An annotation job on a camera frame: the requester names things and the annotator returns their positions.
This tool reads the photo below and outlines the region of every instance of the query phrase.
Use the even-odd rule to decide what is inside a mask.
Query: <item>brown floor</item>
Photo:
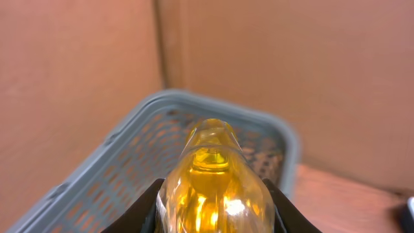
[[[394,194],[300,165],[293,202],[322,232],[400,232]]]

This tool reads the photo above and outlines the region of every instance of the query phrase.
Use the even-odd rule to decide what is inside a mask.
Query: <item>bottle of yellow liquid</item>
[[[208,119],[188,135],[157,196],[164,232],[273,232],[275,209],[232,127]]]

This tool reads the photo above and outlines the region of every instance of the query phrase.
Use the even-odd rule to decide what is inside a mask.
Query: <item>yellow liquid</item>
[[[272,232],[274,204],[232,128],[208,119],[188,137],[157,198],[165,232]]]

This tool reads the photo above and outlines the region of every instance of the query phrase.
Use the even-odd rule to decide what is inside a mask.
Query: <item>gray basket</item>
[[[282,120],[182,91],[145,99],[61,185],[9,232],[98,232],[174,168],[190,128],[220,118],[235,129],[252,169],[290,197],[300,146]]]

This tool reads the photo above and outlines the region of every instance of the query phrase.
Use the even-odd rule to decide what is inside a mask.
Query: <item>laundry basket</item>
[[[244,156],[261,178],[292,194],[300,146],[282,120],[183,91],[145,99],[61,185],[9,232],[99,232],[157,178],[174,168],[189,130],[205,118],[233,126]]]

